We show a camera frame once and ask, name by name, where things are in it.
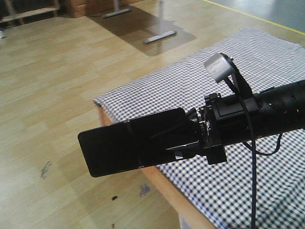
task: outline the camera rig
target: camera rig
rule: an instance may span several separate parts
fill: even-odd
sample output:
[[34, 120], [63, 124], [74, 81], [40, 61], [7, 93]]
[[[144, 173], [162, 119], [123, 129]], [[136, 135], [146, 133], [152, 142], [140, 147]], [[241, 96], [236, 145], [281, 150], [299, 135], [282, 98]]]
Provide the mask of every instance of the camera rig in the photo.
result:
[[195, 155], [221, 163], [226, 161], [224, 146], [305, 128], [305, 80], [253, 94], [227, 55], [216, 53], [204, 65], [234, 94], [207, 95], [204, 106], [187, 113], [174, 108], [79, 133], [90, 174], [99, 177]]

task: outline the floor stain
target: floor stain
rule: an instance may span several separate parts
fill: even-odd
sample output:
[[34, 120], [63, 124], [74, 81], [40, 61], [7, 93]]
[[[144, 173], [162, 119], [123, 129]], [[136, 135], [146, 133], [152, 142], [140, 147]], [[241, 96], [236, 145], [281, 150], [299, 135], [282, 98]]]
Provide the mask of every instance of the floor stain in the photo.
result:
[[52, 165], [51, 161], [48, 161], [45, 166], [43, 167], [43, 169], [41, 170], [41, 178], [45, 179], [47, 177], [47, 171], [49, 169], [49, 167]]
[[140, 197], [148, 193], [150, 190], [151, 188], [147, 184], [141, 185]]

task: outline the dark floor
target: dark floor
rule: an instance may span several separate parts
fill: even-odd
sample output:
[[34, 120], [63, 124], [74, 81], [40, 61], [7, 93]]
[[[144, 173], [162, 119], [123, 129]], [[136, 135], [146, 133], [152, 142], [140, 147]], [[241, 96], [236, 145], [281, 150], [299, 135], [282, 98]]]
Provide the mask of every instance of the dark floor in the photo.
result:
[[305, 0], [210, 0], [305, 32]]

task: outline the black cable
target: black cable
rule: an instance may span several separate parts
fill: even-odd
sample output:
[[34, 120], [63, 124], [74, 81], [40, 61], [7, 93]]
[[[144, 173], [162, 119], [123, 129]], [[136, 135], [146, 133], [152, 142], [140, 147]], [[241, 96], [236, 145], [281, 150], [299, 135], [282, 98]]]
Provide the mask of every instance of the black cable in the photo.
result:
[[229, 80], [229, 78], [226, 78], [225, 83], [229, 86], [229, 88], [234, 92], [239, 99], [239, 102], [243, 108], [244, 114], [247, 119], [247, 123], [249, 125], [250, 135], [251, 135], [251, 151], [252, 151], [252, 202], [251, 202], [251, 229], [255, 229], [255, 216], [256, 216], [256, 146], [255, 146], [255, 135], [254, 135], [254, 129], [252, 126], [251, 118], [249, 111], [241, 98], [238, 89], [235, 87], [235, 85]]
[[[281, 147], [281, 138], [282, 138], [283, 134], [280, 134], [277, 138], [277, 142], [276, 142], [276, 147], [275, 147], [275, 150], [272, 152], [272, 153], [262, 153], [260, 151], [255, 151], [256, 154], [259, 154], [259, 155], [263, 155], [263, 156], [270, 156], [272, 154], [275, 154], [276, 152], [278, 152], [278, 150], [280, 149]], [[246, 146], [248, 149], [252, 150], [252, 147], [247, 143], [247, 142], [243, 142], [243, 145]]]

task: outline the blue and white checkered tablecloth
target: blue and white checkered tablecloth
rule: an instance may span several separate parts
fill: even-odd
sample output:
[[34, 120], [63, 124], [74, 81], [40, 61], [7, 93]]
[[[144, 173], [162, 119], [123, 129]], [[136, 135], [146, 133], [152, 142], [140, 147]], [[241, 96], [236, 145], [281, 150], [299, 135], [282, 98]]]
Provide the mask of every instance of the blue and white checkered tablecloth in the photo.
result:
[[[305, 79], [305, 48], [253, 28], [94, 98], [114, 121], [182, 107], [204, 105], [210, 93], [231, 94], [216, 84], [203, 62], [216, 52], [234, 63], [254, 93]], [[257, 141], [272, 152], [277, 136]], [[209, 166], [205, 157], [159, 165], [162, 173], [217, 228], [250, 228], [251, 152], [242, 144], [226, 146], [227, 163]], [[305, 229], [305, 131], [285, 133], [281, 149], [257, 158], [257, 227]]]

